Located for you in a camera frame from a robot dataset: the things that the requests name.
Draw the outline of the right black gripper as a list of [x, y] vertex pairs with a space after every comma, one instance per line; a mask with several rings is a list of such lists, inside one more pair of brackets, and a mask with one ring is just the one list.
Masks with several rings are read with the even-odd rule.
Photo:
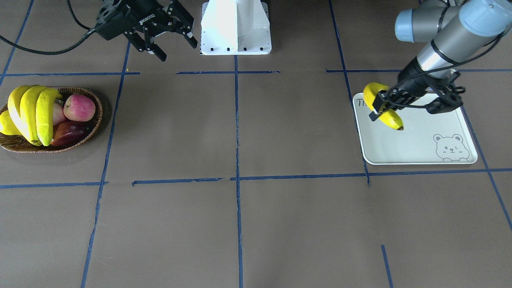
[[146, 51], [164, 62], [167, 55], [154, 43], [154, 37], [165, 32], [158, 26], [169, 22], [175, 33], [183, 35], [192, 48], [197, 47], [194, 18], [179, 0], [169, 0], [165, 6], [157, 0], [103, 0], [96, 18], [96, 33], [105, 40], [124, 34], [137, 51]]

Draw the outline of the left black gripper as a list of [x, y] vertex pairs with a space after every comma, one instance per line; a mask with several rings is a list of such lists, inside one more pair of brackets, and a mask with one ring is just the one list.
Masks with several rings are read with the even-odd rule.
[[[436, 78], [427, 72], [413, 75], [413, 70], [402, 72], [399, 75], [399, 83], [390, 89], [390, 102], [393, 105], [412, 105], [419, 98], [426, 95], [431, 89], [437, 98], [425, 105], [430, 114], [448, 113], [463, 105], [461, 94], [464, 93], [460, 87], [456, 87], [455, 80], [460, 76], [459, 71], [447, 70], [447, 76]], [[390, 103], [387, 101], [386, 90], [369, 90], [371, 113], [370, 120], [375, 122], [394, 122], [393, 110], [390, 110]]]

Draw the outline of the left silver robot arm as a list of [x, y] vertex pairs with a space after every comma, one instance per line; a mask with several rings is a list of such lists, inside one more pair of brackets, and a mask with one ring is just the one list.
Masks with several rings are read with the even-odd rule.
[[401, 41], [425, 42], [399, 73], [393, 87], [371, 83], [364, 88], [370, 119], [395, 130], [404, 124], [397, 110], [425, 109], [430, 114], [462, 106], [463, 87], [456, 68], [478, 59], [484, 46], [492, 50], [511, 29], [510, 0], [426, 0], [399, 13], [395, 35]]

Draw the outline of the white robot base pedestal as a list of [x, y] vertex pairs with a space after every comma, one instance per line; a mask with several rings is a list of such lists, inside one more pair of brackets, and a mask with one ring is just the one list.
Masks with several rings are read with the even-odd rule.
[[272, 51], [265, 0], [209, 0], [202, 5], [203, 55], [267, 55]]

